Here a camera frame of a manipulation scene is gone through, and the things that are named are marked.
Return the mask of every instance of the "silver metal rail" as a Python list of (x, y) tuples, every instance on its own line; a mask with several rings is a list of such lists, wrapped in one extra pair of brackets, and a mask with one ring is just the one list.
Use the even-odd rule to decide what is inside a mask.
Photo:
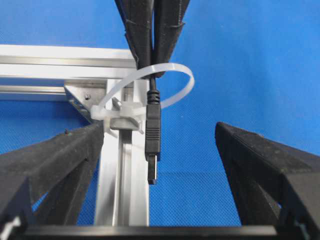
[[(97, 96), (135, 68), (126, 49), (0, 45), (0, 100), (69, 101), (88, 119)], [(135, 81), (116, 97), (145, 104), (147, 88), (146, 81)], [(148, 226), (145, 136), (132, 130), (114, 132), (118, 137), (104, 134), (95, 224)]]

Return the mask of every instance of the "black plastic part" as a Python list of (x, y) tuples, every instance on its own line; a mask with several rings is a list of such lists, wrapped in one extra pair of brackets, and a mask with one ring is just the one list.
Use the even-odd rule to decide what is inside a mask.
[(6, 222), (19, 216), (24, 222), (33, 224), (29, 183), (25, 176), (0, 175), (0, 232)]
[(152, 0), (115, 0), (138, 69), (151, 65)]
[(320, 157), (222, 122), (215, 139), (242, 223), (277, 218), (277, 224), (304, 225), (311, 239), (320, 238)]
[(161, 150), (161, 106), (146, 106), (145, 155), (158, 155)]
[[(152, 64), (168, 63), (180, 36), (189, 0), (154, 1), (154, 49)], [(164, 72), (156, 73), (161, 77)]]
[(39, 224), (77, 223), (97, 161), (98, 157), (85, 159), (49, 192), (35, 213)]
[(105, 226), (30, 226), (23, 240), (70, 239), (213, 239), (213, 240), (303, 240), (298, 227), (105, 227)]
[(82, 161), (96, 161), (103, 144), (103, 123), (63, 133), (0, 155), (0, 176), (28, 177), (31, 203), (50, 191)]

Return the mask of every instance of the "white cable tie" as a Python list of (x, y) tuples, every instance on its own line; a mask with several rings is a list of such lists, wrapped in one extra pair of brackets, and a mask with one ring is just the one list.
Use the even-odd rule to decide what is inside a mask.
[[(101, 100), (99, 105), (93, 105), (91, 107), (90, 113), (91, 113), (91, 118), (95, 120), (103, 120), (106, 117), (120, 117), (121, 113), (120, 111), (113, 111), (113, 110), (106, 110), (105, 105), (106, 103), (122, 88), (130, 84), (131, 82), (141, 79), (145, 76), (156, 74), (156, 73), (161, 73), (161, 72), (181, 72), (185, 73), (190, 76), (188, 83), (186, 86), (176, 93), (175, 95), (161, 101), (161, 108), (167, 108), (178, 101), (180, 101), (182, 98), (184, 98), (194, 87), (195, 85), (195, 78), (192, 73), (192, 71), (186, 67), (185, 65), (179, 64), (179, 63), (159, 63), (155, 65), (150, 65), (146, 66), (144, 68), (141, 68), (137, 71), (132, 72), (125, 78), (123, 78), (120, 82), (118, 82)], [(143, 118), (143, 116), (146, 114), (146, 107), (140, 107), (140, 108), (135, 108), (132, 110), (132, 114), (134, 116), (139, 116)]]

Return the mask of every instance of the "blue fabric backdrop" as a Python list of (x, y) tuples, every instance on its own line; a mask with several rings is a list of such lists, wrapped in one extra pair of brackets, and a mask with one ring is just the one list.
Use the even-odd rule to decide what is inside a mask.
[[(0, 43), (127, 48), (112, 0), (1, 0)], [(239, 225), (215, 146), (217, 121), (320, 154), (320, 2), (191, 0), (171, 58), (196, 84), (162, 114), (158, 184), (151, 225)], [(186, 77), (166, 73), (162, 98)], [(0, 103), (0, 152), (85, 122), (67, 103)], [(93, 222), (94, 178), (79, 224)]]

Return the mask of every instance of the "metal connector tip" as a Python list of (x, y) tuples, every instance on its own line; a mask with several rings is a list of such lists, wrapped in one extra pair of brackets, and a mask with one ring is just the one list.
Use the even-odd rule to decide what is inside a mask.
[(148, 183), (157, 183), (157, 155), (148, 156)]

